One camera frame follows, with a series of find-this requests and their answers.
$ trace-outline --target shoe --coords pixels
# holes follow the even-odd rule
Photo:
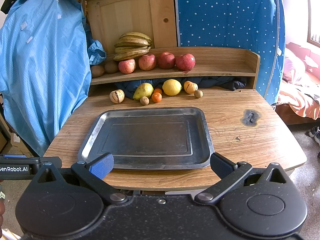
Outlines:
[[[316,143],[318,143],[320,146],[320,132],[317,133],[316,136],[314,136],[314,139],[315,139]]]
[[[314,126],[308,133],[310,137],[316,136],[316,134],[320,131],[318,126]]]

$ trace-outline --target metal tray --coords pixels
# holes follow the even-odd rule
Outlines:
[[[104,153],[116,169],[197,169],[214,152],[204,113],[195,107],[111,110],[94,122],[78,154],[91,162]]]

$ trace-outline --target bed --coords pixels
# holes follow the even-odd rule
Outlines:
[[[302,60],[303,54],[297,54],[299,57],[290,49],[285,50],[283,79],[276,106],[276,112],[285,124],[316,122],[320,117],[318,65],[308,55]]]

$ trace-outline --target blue polka dot curtain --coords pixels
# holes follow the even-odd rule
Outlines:
[[[284,64],[282,0],[176,0],[179,46],[249,49],[261,57],[256,90],[277,101]]]

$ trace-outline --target tray rim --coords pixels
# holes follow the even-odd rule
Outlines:
[[[207,166],[210,165],[210,157],[212,155],[212,153],[214,153],[214,148],[213,148],[213,143],[211,140],[211,136],[210,136],[210,132],[209,132],[209,128],[208,128],[208,124],[207,121],[205,119],[205,115],[204,112],[197,108],[197,107],[193,107],[193,106],[188,106],[188,107],[153,107],[153,108],[146,108],[146,109],[137,109],[137,108],[125,108],[125,109],[115,109],[115,110],[108,110],[108,111],[104,111],[103,113],[101,113],[96,120],[93,122],[92,126],[90,127],[80,149],[78,152],[78,161],[85,161],[87,163],[87,158],[90,154],[90,151],[92,149],[93,143],[91,146],[88,146],[89,152],[87,155],[87,158],[83,158],[83,150],[85,149],[85,147],[87,146],[90,136],[92,135],[93,130],[96,128],[97,123],[99,122],[100,118],[105,115],[106,113],[110,113],[110,112],[121,112],[121,111],[148,111],[148,110],[165,110],[165,109],[193,109],[195,111],[198,111],[201,115],[201,119],[202,119],[202,123],[203,123],[203,127],[204,127],[204,133],[205,133],[205,138],[206,141],[208,142],[208,147],[209,147],[209,157],[206,161],[202,162],[202,163],[196,163],[196,164],[165,164],[165,165],[158,165],[158,168],[156,168],[154,164],[151,165],[143,165],[143,168],[139,168],[139,167],[131,167],[127,164],[114,164],[113,168],[114,169],[123,169],[123,170],[193,170],[193,169],[199,169],[199,168],[205,168]]]

